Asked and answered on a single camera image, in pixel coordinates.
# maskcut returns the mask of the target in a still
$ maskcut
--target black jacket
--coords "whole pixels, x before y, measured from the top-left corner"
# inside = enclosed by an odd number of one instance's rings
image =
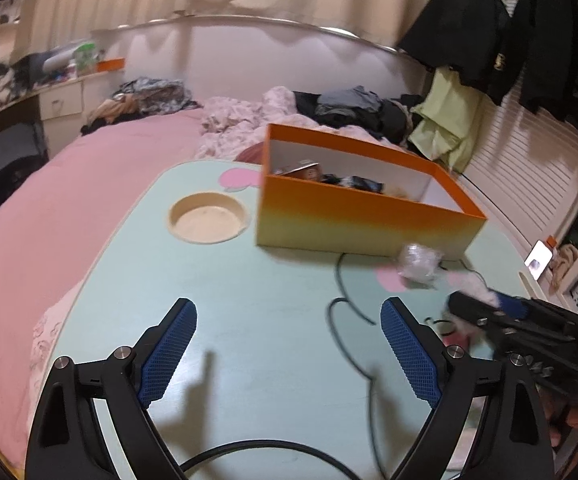
[[[426,67],[450,66],[483,92],[509,15],[502,0],[429,0],[397,44]]]
[[[488,94],[495,104],[525,67],[520,104],[544,108],[578,129],[578,4],[575,0],[518,0],[505,31]]]

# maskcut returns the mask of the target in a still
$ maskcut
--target item in box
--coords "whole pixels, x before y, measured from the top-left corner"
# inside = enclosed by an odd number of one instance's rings
[[[314,180],[316,182],[319,182],[322,178],[320,165],[312,160],[301,160],[296,166],[282,168],[277,170],[275,174],[280,176],[291,176],[302,180]]]
[[[394,184],[382,184],[381,182],[376,182],[370,178],[363,178],[361,176],[354,175],[340,178],[334,174],[325,174],[322,176],[320,181],[324,184],[332,184],[333,186],[359,189],[360,191],[369,191],[371,193],[409,199],[407,193],[402,190],[400,186]]]

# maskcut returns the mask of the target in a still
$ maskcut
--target metal screw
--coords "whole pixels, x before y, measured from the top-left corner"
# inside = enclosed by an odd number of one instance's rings
[[[69,364],[69,361],[71,360],[66,356],[58,357],[53,362],[53,366],[55,366],[58,370],[62,370],[63,368],[66,368],[66,366]]]
[[[448,346],[447,353],[449,354],[450,357],[453,357],[454,359],[460,359],[464,357],[464,350],[462,347],[458,345]]]
[[[116,359],[127,359],[129,355],[131,355],[130,346],[120,346],[114,350],[114,357]]]
[[[509,360],[511,364],[514,366],[524,366],[525,365],[525,358],[522,357],[520,354],[511,354],[509,356]]]

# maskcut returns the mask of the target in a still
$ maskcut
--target white louvered shutter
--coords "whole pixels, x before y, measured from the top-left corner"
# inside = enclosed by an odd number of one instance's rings
[[[517,0],[506,0],[513,12]],[[522,78],[496,107],[486,100],[485,129],[464,171],[530,246],[562,237],[578,196],[578,131],[518,103]]]

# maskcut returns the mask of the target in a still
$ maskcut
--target blue gripper pad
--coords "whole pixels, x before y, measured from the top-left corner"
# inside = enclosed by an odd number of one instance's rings
[[[380,324],[416,397],[434,409],[442,395],[436,365],[390,300],[383,303]]]
[[[513,319],[525,319],[529,312],[526,305],[524,305],[518,298],[513,298],[502,292],[496,292],[500,309]]]
[[[138,400],[143,408],[148,408],[154,400],[162,399],[194,335],[196,323],[195,304],[187,300],[142,366]]]

